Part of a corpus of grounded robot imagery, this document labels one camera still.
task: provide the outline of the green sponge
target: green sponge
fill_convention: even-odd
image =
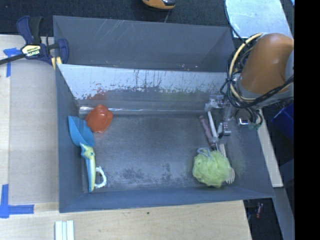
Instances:
[[[231,172],[229,160],[219,151],[199,151],[194,157],[192,175],[207,186],[220,188]]]

